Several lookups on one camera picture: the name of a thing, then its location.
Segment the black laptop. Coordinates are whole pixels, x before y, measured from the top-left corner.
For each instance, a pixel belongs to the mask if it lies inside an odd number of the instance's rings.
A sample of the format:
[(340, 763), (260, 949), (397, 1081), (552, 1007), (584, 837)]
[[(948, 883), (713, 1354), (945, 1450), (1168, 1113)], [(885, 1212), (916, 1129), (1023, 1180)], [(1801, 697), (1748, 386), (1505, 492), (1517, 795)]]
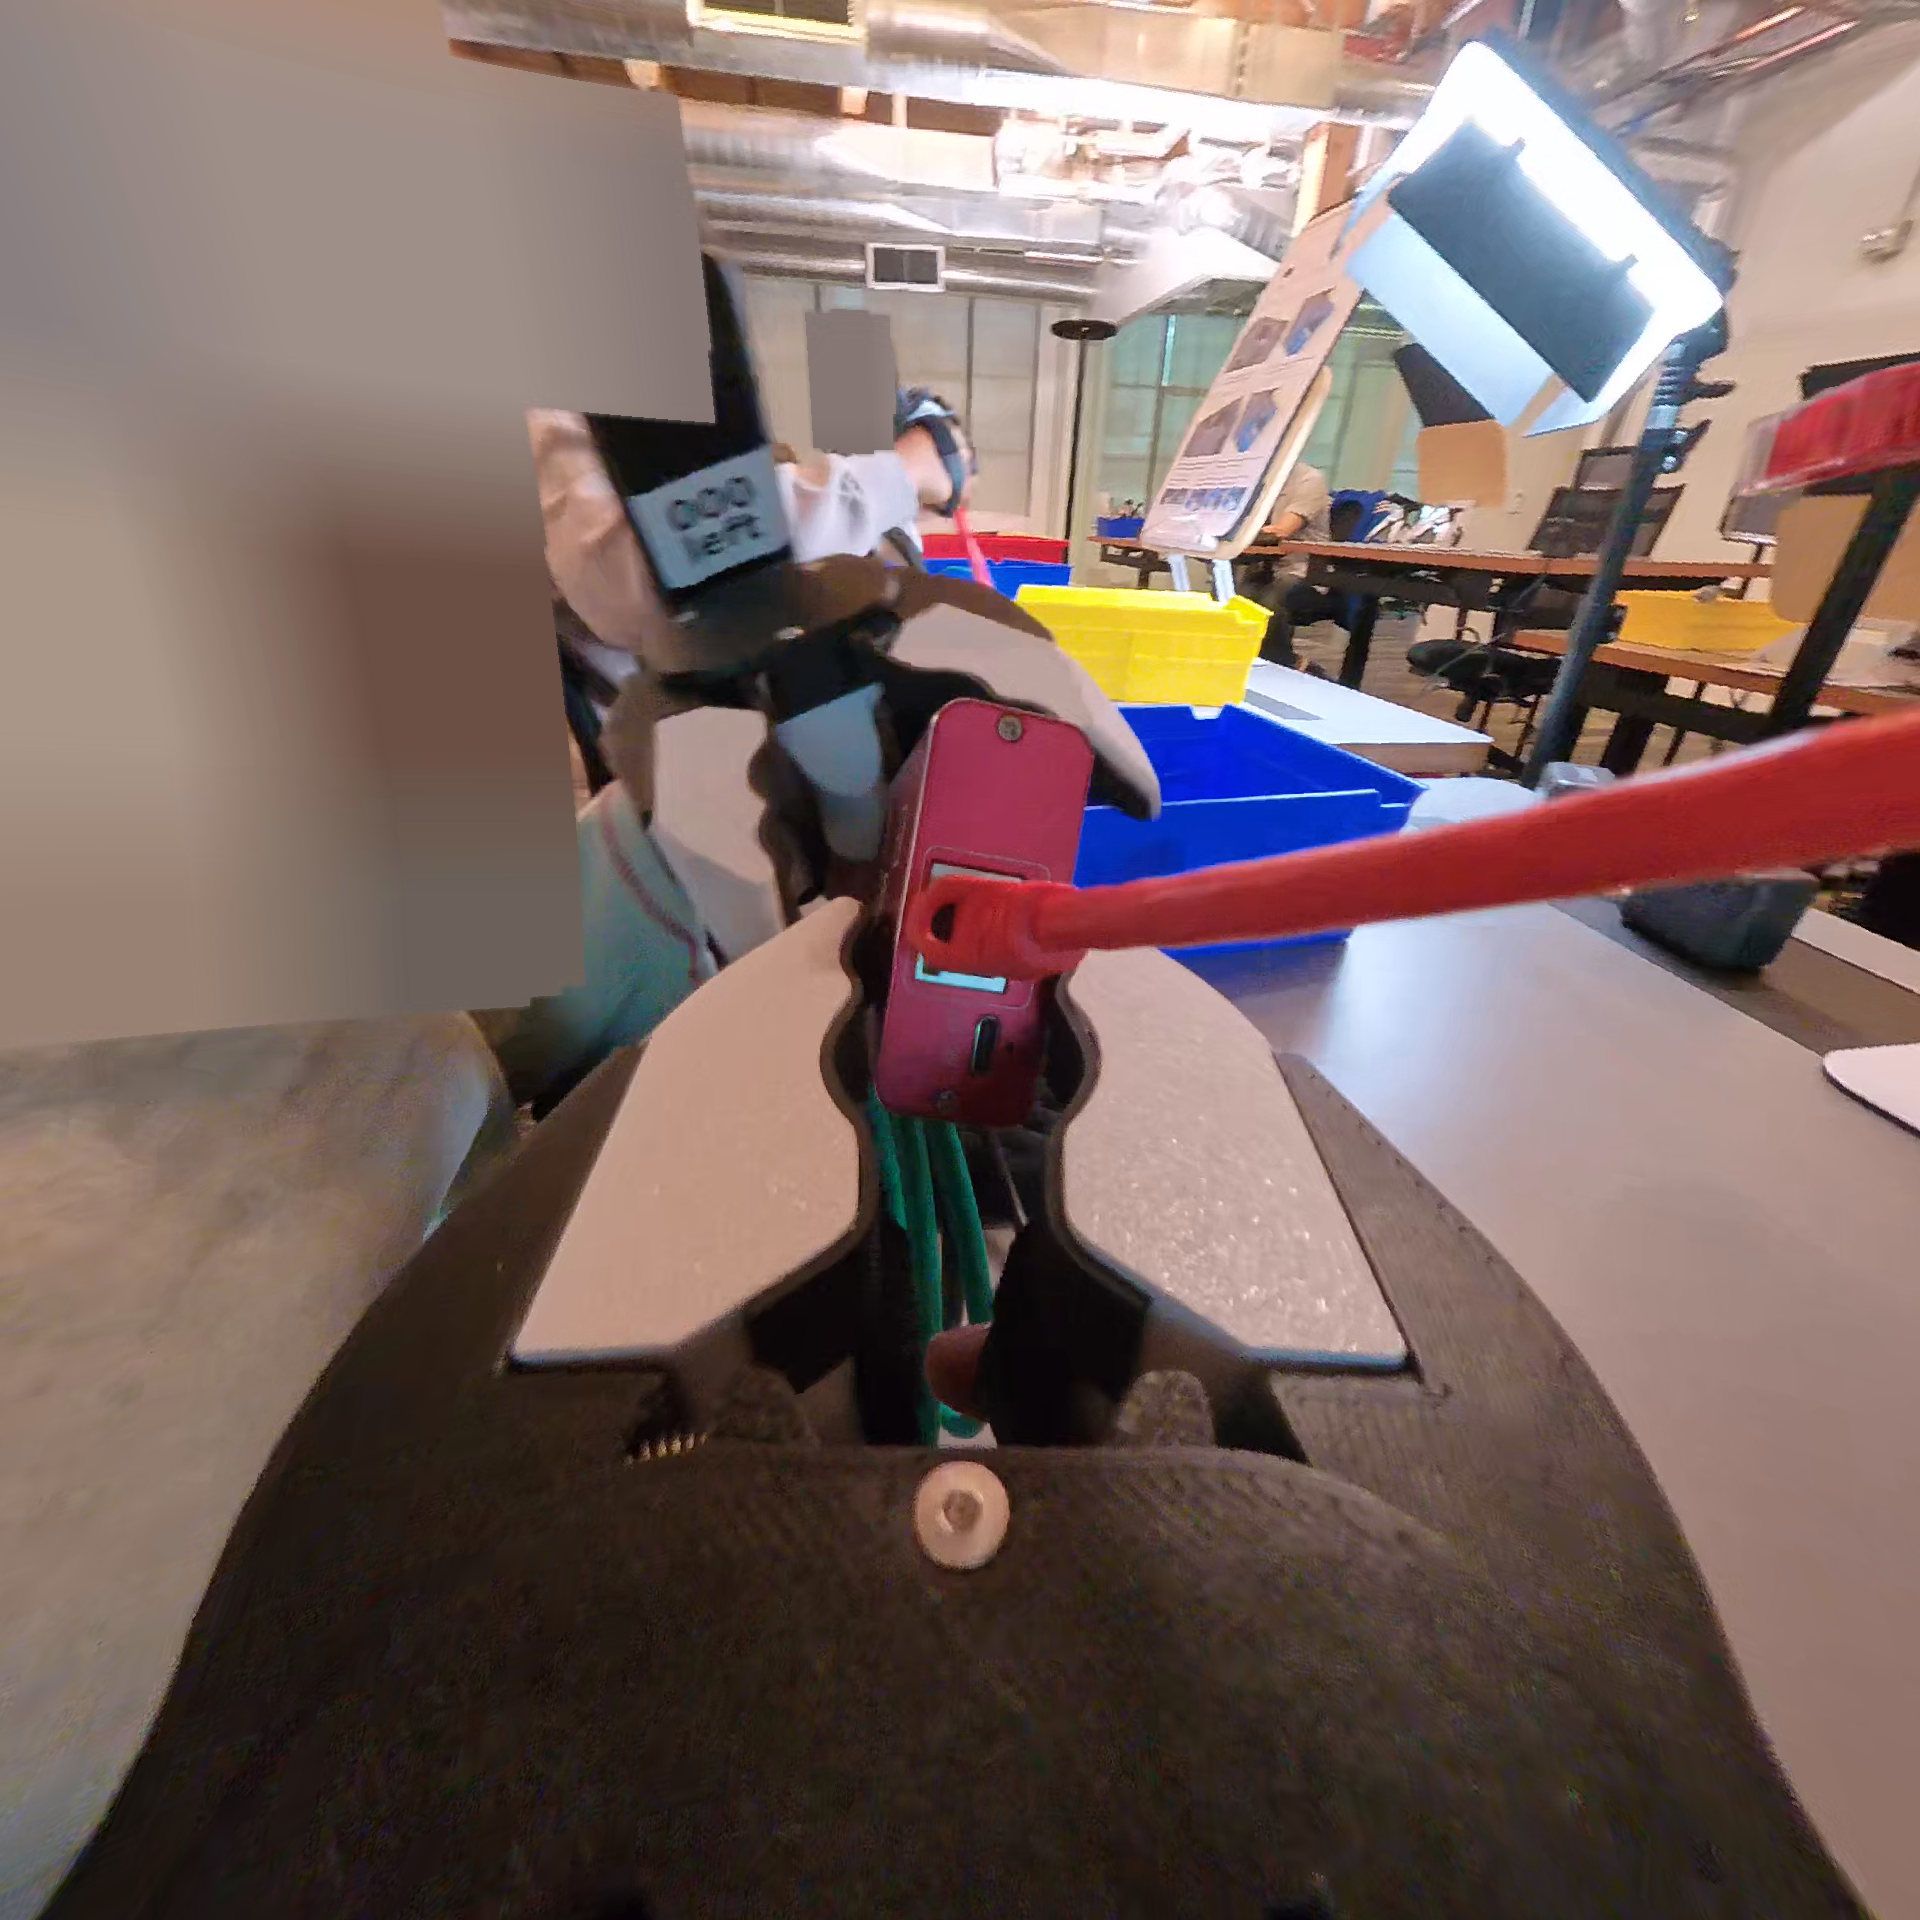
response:
[[(1551, 560), (1596, 559), (1615, 525), (1637, 452), (1632, 445), (1586, 449), (1572, 483), (1553, 492), (1528, 548)], [(1655, 477), (1629, 547), (1635, 560), (1651, 559), (1683, 492), (1669, 476)]]

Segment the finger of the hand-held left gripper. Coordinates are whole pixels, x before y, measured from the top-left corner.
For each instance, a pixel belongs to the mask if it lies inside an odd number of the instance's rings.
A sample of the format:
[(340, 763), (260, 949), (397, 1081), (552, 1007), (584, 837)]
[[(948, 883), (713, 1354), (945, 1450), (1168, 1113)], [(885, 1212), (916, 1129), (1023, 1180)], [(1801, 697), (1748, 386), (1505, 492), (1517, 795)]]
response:
[(948, 701), (987, 699), (1076, 728), (1096, 756), (1096, 805), (1137, 820), (1161, 816), (1161, 780), (1133, 728), (1081, 664), (1001, 597), (916, 597), (882, 658), (903, 752)]
[(877, 689), (777, 722), (704, 706), (653, 735), (657, 845), (709, 923), (789, 923), (823, 898), (868, 898), (888, 763)]

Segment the wood-edged office desk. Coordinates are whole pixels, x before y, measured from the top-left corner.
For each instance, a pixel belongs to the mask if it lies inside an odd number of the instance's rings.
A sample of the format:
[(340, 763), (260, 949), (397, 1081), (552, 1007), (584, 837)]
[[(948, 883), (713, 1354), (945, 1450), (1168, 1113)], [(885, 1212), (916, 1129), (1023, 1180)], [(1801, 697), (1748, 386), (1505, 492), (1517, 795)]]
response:
[[(1091, 551), (1107, 564), (1129, 567), (1137, 586), (1167, 570), (1178, 572), (1159, 551), (1141, 543), (1092, 537)], [(1585, 592), (1599, 572), (1596, 559), (1548, 559), (1539, 554), (1476, 554), (1460, 547), (1371, 545), (1371, 543), (1255, 543), (1243, 555), (1251, 564), (1304, 560), (1304, 579), (1323, 592), (1359, 602), (1338, 684), (1362, 689), (1375, 650), (1377, 625), (1385, 603), (1404, 608), (1451, 608), (1460, 625), (1472, 615), (1496, 618), (1496, 636), (1513, 625), (1513, 608), (1540, 586)], [(1767, 548), (1754, 560), (1651, 560), (1629, 559), (1620, 586), (1632, 592), (1680, 592), (1713, 584), (1762, 584), (1772, 575)]]
[[(1578, 701), (1612, 713), (1629, 713), (1648, 701), (1655, 701), (1660, 712), (1675, 704), (1715, 706), (1699, 692), (1707, 689), (1729, 697), (1746, 697), (1746, 706), (1737, 706), (1736, 717), (1765, 720), (1772, 716), (1785, 681), (1784, 668), (1759, 658), (1704, 656), (1610, 640), (1596, 650), (1586, 665)], [(1879, 717), (1913, 713), (1915, 708), (1915, 689), (1860, 689), (1829, 680), (1817, 691), (1809, 716)]]

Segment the black office chair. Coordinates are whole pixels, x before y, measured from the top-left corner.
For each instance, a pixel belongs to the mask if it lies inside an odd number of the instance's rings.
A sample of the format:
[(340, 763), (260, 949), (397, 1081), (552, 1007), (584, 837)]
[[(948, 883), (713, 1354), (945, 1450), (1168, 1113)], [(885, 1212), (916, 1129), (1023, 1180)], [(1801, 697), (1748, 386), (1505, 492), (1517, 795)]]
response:
[(1530, 731), (1553, 692), (1560, 658), (1513, 644), (1418, 640), (1409, 648), (1407, 665), (1418, 680), (1457, 695), (1453, 720), (1460, 728), (1480, 728), (1498, 706), (1513, 706)]

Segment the black light stand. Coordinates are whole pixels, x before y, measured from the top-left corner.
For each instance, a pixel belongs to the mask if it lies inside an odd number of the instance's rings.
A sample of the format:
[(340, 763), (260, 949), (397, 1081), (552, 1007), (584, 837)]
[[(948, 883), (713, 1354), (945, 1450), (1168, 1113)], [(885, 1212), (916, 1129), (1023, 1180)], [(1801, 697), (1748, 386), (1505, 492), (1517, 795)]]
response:
[(1522, 785), (1530, 789), (1544, 786), (1548, 771), (1557, 761), (1572, 759), (1572, 747), (1583, 731), (1578, 692), (1589, 664), (1612, 632), (1612, 610), (1625, 577), (1625, 564), (1635, 555), (1643, 509), (1657, 481), (1688, 459), (1689, 445), (1697, 439), (1692, 428), (1683, 428), (1688, 405), (1701, 395), (1719, 399), (1729, 394), (1725, 384), (1699, 381), (1701, 369), (1723, 355), (1729, 340), (1729, 316), (1722, 308), (1713, 320), (1675, 339), (1660, 363), (1635, 443), (1632, 467), (1601, 543), (1592, 587), (1585, 592), (1575, 612), (1568, 648), (1530, 741), (1530, 756), (1522, 773)]

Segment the black floor lamp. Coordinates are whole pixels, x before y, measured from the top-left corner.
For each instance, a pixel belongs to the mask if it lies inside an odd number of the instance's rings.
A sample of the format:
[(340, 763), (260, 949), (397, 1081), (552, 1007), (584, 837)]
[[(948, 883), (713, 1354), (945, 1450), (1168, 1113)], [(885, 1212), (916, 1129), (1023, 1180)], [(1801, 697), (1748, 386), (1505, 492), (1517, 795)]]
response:
[(1072, 559), (1072, 545), (1081, 521), (1081, 483), (1089, 441), (1089, 360), (1096, 348), (1103, 348), (1116, 337), (1119, 327), (1111, 320), (1076, 313), (1051, 322), (1049, 331), (1072, 349), (1072, 411), (1064, 490), (1064, 547), (1068, 559)]

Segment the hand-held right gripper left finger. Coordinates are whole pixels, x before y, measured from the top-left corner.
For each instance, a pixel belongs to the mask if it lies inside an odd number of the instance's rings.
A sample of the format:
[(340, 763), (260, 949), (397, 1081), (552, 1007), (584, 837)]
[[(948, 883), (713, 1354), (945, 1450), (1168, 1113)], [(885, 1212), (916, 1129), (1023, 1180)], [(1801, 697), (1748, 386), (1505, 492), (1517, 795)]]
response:
[(852, 898), (816, 905), (661, 1021), (513, 1339), (519, 1368), (657, 1368), (713, 1411), (752, 1365), (752, 1311), (855, 1244), (874, 1202), (827, 1044), (858, 1003), (859, 920)]

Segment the led light panel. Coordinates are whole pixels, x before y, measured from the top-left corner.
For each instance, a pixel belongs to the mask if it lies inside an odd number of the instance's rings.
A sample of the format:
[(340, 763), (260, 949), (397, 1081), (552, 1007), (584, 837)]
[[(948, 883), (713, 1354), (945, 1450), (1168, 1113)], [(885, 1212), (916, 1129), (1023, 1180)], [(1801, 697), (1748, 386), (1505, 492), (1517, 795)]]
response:
[(1345, 273), (1501, 428), (1603, 421), (1725, 349), (1736, 258), (1525, 48), (1453, 55), (1354, 199)]

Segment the instruction poster on wooden board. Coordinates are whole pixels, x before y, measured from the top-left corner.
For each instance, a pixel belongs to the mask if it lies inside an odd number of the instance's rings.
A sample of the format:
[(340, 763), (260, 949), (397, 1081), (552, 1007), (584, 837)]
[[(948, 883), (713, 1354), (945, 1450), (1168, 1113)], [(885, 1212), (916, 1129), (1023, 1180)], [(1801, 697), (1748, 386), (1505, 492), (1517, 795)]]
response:
[(1155, 495), (1141, 545), (1235, 560), (1266, 525), (1330, 392), (1330, 355), (1360, 299), (1349, 271), (1359, 213), (1335, 205), (1290, 245)]

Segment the red plastic cover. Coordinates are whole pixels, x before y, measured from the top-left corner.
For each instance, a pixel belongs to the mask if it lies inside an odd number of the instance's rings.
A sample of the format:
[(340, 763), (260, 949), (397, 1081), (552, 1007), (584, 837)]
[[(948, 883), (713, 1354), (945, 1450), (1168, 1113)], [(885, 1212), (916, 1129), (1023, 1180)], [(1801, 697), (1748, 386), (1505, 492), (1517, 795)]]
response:
[(1917, 363), (1856, 376), (1748, 428), (1733, 492), (1805, 495), (1917, 467)]

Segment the cardboard box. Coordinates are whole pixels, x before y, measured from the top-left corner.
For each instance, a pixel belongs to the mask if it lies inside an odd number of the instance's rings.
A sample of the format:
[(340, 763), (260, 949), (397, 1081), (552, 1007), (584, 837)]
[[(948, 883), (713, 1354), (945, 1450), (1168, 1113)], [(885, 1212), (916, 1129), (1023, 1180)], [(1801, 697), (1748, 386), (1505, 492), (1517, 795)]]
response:
[(1429, 507), (1500, 509), (1509, 498), (1509, 435), (1496, 419), (1429, 424), (1415, 437), (1415, 496)]

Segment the black pole stand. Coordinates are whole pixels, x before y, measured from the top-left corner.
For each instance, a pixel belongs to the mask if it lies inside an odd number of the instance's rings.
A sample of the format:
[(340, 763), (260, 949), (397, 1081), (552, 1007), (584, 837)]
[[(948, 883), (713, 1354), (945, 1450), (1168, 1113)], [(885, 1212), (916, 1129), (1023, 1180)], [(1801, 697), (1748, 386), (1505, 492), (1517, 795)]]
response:
[(1801, 729), (1817, 706), (1834, 665), (1899, 543), (1917, 498), (1917, 468), (1892, 468), (1875, 481), (1848, 536), (1834, 577), (1823, 589), (1801, 644), (1784, 672), (1765, 736)]

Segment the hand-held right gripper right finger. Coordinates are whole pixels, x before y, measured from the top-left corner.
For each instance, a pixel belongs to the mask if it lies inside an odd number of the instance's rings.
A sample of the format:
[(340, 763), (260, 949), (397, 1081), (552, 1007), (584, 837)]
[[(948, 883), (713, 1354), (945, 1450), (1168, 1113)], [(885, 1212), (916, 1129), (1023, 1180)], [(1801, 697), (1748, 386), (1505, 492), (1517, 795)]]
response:
[(1113, 1401), (1189, 1372), (1396, 1376), (1409, 1339), (1253, 1021), (1159, 952), (1064, 986), (1079, 1080), (1047, 1149), (1076, 1365)]

